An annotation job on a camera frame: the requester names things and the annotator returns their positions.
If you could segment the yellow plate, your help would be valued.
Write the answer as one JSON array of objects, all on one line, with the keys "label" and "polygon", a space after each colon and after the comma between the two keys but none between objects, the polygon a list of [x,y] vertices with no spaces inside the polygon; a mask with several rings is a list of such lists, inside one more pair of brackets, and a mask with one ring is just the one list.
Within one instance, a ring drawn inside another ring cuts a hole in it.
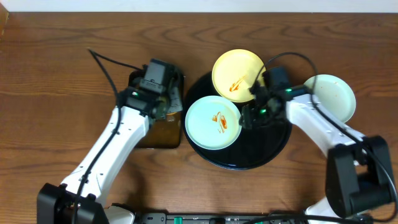
[{"label": "yellow plate", "polygon": [[215,62],[211,79],[219,95],[235,102],[245,103],[254,99],[249,91],[264,62],[255,53],[234,49],[225,52]]}]

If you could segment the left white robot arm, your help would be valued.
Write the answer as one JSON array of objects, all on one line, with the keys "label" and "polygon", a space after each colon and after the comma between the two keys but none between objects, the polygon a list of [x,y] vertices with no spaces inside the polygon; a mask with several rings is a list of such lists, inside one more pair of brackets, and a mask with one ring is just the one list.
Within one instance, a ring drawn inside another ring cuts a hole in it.
[{"label": "left white robot arm", "polygon": [[37,223],[134,223],[126,205],[106,207],[111,186],[132,150],[156,121],[182,111],[183,73],[152,59],[131,73],[116,92],[116,107],[89,153],[58,186],[46,183],[37,196]]}]

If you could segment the light green plate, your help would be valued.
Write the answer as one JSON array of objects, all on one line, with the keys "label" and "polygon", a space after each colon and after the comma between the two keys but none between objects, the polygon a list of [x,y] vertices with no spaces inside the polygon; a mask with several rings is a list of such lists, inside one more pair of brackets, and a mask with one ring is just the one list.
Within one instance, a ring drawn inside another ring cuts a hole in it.
[{"label": "light green plate", "polygon": [[314,81],[314,94],[319,103],[341,122],[349,121],[356,109],[356,98],[351,87],[344,80],[328,74],[311,77],[304,85],[312,88]]}]

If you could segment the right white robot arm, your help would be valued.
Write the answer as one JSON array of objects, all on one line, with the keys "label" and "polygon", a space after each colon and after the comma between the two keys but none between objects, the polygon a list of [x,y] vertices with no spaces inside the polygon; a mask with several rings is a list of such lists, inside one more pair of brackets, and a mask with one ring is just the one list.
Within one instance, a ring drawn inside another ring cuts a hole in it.
[{"label": "right white robot arm", "polygon": [[302,215],[280,220],[306,223],[387,223],[368,210],[397,203],[391,158],[381,136],[367,137],[342,123],[319,102],[312,89],[276,84],[249,88],[254,104],[243,107],[239,120],[245,129],[287,121],[300,128],[326,155],[325,198]]}]

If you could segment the orange green sponge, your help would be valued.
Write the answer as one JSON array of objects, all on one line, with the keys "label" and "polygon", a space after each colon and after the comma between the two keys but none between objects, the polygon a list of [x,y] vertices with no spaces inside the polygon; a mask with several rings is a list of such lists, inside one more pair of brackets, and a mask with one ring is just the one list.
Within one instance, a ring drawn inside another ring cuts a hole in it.
[{"label": "orange green sponge", "polygon": [[174,122],[176,120],[175,116],[176,116],[177,112],[174,113],[168,113],[166,115],[166,120],[167,122]]}]

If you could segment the light blue plate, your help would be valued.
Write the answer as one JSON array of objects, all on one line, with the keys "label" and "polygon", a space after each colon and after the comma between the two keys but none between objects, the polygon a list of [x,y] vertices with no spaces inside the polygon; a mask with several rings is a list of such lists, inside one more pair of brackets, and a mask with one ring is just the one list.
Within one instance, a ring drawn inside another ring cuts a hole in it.
[{"label": "light blue plate", "polygon": [[185,129],[197,146],[217,151],[237,140],[241,133],[241,113],[236,105],[221,96],[196,100],[185,115]]}]

